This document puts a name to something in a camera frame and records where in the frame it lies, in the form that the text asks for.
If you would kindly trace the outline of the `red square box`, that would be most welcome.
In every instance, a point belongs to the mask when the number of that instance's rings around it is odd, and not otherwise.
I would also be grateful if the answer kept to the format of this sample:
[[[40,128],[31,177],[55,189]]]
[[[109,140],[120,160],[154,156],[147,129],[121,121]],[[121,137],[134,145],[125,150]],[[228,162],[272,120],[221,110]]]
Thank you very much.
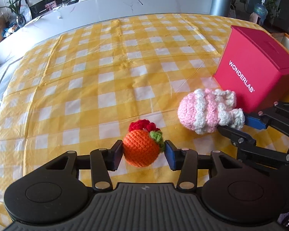
[[[231,26],[214,78],[235,92],[238,108],[255,113],[289,92],[289,51],[264,31]]]

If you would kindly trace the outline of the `yellow checkered tablecloth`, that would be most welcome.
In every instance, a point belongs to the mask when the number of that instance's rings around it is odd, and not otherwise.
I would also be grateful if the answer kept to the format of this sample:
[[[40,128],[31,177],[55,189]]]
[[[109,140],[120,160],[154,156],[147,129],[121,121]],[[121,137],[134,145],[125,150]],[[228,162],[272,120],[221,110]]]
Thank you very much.
[[[0,230],[289,230],[289,188],[237,159],[218,130],[198,135],[178,119],[187,94],[223,90],[214,74],[231,26],[266,32],[220,16],[142,15],[26,52],[0,109]],[[180,171],[164,152],[147,167],[123,153],[113,190],[93,190],[90,152],[123,141],[140,119],[198,153],[195,191],[176,189]],[[271,127],[240,131],[258,147],[289,148]]]

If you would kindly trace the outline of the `green plant in vase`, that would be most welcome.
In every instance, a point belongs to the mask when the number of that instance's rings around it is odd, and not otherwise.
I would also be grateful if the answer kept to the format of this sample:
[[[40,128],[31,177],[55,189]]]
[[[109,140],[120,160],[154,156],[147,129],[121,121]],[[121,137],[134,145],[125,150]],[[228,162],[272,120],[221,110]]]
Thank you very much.
[[[16,24],[19,28],[22,28],[26,24],[25,16],[21,12],[22,1],[25,0],[8,0],[7,6],[2,6],[1,8],[8,8],[16,16]]]

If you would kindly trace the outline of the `pink white crochet pad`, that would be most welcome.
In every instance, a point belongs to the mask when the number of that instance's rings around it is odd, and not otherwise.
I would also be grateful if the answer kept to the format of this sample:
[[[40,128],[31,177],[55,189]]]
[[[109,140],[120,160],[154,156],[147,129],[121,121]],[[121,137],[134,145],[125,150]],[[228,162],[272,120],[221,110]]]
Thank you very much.
[[[196,89],[185,96],[178,107],[180,123],[198,135],[215,132],[219,126],[241,130],[245,124],[242,109],[236,107],[231,90]]]

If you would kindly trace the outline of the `grey metal trash can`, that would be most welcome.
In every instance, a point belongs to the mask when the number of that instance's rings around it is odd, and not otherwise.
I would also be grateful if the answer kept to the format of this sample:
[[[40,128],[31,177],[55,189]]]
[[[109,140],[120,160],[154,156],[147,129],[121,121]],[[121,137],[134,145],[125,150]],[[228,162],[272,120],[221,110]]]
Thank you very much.
[[[228,17],[232,0],[212,0],[210,15]]]

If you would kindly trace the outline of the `blue water jug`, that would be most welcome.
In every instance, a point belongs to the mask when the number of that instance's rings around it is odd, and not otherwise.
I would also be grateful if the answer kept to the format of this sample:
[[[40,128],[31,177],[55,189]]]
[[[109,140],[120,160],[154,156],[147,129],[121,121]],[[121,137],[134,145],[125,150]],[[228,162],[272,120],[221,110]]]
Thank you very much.
[[[266,0],[261,0],[261,3],[257,3],[254,6],[254,10],[253,10],[253,13],[255,13],[257,15],[257,21],[259,21],[262,24],[264,23],[267,15],[268,15],[268,11],[266,9],[265,2],[266,2]]]

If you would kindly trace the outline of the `orange crochet fruit toy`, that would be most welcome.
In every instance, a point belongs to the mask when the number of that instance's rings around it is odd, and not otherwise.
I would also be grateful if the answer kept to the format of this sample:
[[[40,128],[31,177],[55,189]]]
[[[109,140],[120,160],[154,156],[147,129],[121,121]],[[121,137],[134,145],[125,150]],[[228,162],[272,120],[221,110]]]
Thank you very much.
[[[123,153],[128,164],[135,167],[151,165],[164,152],[165,143],[155,123],[140,119],[129,125],[123,139]]]

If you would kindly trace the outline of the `white marble tv bench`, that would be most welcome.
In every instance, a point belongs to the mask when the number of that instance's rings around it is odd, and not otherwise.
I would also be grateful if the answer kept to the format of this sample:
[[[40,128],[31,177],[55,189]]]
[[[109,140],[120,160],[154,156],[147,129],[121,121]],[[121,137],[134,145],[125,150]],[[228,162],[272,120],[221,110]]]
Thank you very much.
[[[147,14],[209,14],[212,0],[87,0],[48,12],[0,43],[0,65],[19,59],[36,44],[101,21]]]

